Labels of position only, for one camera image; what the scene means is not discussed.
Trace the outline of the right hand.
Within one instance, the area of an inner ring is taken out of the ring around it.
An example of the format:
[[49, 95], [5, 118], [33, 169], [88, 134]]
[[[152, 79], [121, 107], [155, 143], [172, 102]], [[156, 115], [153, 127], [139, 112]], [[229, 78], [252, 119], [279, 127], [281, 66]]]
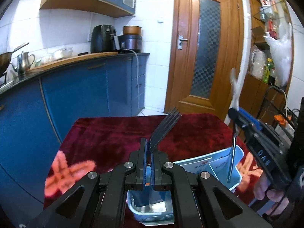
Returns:
[[262, 173], [253, 188], [254, 196], [257, 200], [263, 200], [267, 196], [274, 202], [273, 206], [265, 213], [269, 216], [280, 215], [288, 206], [289, 200], [284, 196], [284, 192], [279, 192], [275, 189], [269, 189], [269, 181], [265, 173]]

